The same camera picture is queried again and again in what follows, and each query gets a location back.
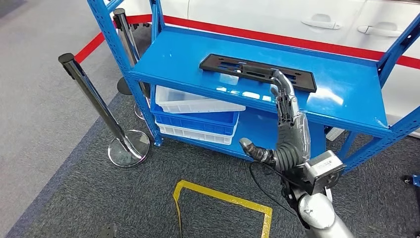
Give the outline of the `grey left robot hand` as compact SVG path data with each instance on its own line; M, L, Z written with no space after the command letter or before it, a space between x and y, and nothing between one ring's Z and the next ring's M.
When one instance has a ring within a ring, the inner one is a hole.
M107 224L102 228L99 238L117 238L117 231L116 223Z

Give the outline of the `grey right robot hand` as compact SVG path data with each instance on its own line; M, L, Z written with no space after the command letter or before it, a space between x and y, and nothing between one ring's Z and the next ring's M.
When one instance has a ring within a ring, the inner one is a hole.
M311 140L306 114L299 110L291 81L277 69L272 82L270 90L275 96L278 115L275 149L258 147L247 138L241 138L239 143L252 159L281 172L310 159Z

